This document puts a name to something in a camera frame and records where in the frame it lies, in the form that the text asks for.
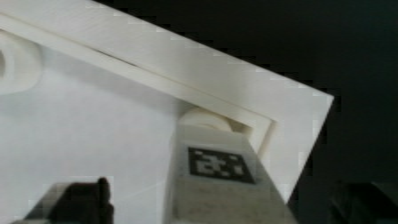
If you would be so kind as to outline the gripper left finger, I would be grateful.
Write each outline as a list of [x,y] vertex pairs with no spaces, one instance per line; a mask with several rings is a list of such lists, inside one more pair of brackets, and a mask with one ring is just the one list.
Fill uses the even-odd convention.
[[56,183],[15,224],[115,224],[107,178],[95,182]]

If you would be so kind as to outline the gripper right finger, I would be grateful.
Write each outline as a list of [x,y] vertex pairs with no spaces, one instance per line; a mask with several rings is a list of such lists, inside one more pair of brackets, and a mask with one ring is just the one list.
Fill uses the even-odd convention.
[[398,183],[335,185],[328,224],[398,224]]

